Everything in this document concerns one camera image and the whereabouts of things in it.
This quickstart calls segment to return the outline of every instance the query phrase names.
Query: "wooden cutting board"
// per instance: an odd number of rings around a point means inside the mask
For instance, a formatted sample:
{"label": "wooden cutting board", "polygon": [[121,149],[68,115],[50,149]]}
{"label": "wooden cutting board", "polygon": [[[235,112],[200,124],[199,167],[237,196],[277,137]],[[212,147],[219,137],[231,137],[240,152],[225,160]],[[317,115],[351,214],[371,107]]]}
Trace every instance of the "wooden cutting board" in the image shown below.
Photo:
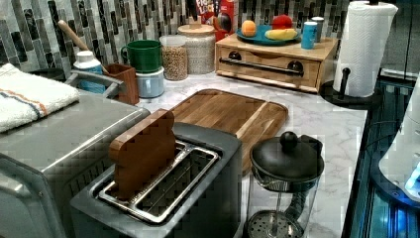
{"label": "wooden cutting board", "polygon": [[171,111],[175,122],[235,134],[243,142],[243,174],[251,168],[252,146],[275,136],[288,113],[280,104],[217,89],[198,91]]}

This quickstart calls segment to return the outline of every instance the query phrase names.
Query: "toaster oven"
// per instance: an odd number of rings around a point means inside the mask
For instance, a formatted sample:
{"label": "toaster oven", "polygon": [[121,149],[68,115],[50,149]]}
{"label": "toaster oven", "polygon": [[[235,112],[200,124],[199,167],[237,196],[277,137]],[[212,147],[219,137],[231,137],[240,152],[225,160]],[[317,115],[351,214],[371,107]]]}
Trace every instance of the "toaster oven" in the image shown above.
{"label": "toaster oven", "polygon": [[80,91],[79,102],[0,134],[0,237],[73,237],[69,202],[150,112]]}

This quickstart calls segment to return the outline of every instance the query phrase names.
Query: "marble countertop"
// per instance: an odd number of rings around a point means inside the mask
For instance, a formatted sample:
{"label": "marble countertop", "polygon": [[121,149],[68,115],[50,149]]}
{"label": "marble countertop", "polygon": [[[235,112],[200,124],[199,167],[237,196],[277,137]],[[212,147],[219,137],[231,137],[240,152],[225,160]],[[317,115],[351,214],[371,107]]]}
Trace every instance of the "marble countertop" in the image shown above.
{"label": "marble countertop", "polygon": [[[230,91],[286,106],[289,110],[288,118],[276,136],[284,131],[293,131],[297,136],[314,137],[324,145],[322,157],[325,170],[320,177],[312,208],[308,237],[341,236],[367,117],[366,111],[335,106],[316,94],[236,80],[214,72],[189,75],[181,81],[166,80],[164,87],[163,95],[153,99],[141,98],[137,106],[145,107],[151,112],[160,108],[170,109],[195,92],[207,88]],[[248,189],[249,176],[245,176],[243,220],[247,209]]]}

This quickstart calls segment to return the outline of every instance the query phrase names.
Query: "red apple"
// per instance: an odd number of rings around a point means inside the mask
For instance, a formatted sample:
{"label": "red apple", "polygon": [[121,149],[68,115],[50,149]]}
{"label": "red apple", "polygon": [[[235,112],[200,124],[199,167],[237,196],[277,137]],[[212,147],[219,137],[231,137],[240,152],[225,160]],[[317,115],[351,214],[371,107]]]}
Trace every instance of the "red apple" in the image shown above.
{"label": "red apple", "polygon": [[275,17],[272,20],[272,29],[289,29],[292,26],[291,18],[285,14]]}

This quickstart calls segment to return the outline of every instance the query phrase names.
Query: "mosaic tile backsplash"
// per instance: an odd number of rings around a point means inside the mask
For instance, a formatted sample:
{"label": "mosaic tile backsplash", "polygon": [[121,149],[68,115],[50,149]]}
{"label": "mosaic tile backsplash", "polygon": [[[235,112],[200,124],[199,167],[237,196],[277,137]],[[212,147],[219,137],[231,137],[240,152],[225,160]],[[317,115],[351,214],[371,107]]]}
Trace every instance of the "mosaic tile backsplash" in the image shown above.
{"label": "mosaic tile backsplash", "polygon": [[[325,18],[323,35],[340,38],[349,0],[239,0],[239,25],[270,24],[287,14],[293,27],[313,16]],[[66,76],[78,47],[58,27],[64,20],[103,64],[123,62],[120,49],[140,39],[174,35],[187,24],[185,0],[0,0],[0,64],[23,71],[63,68]]]}

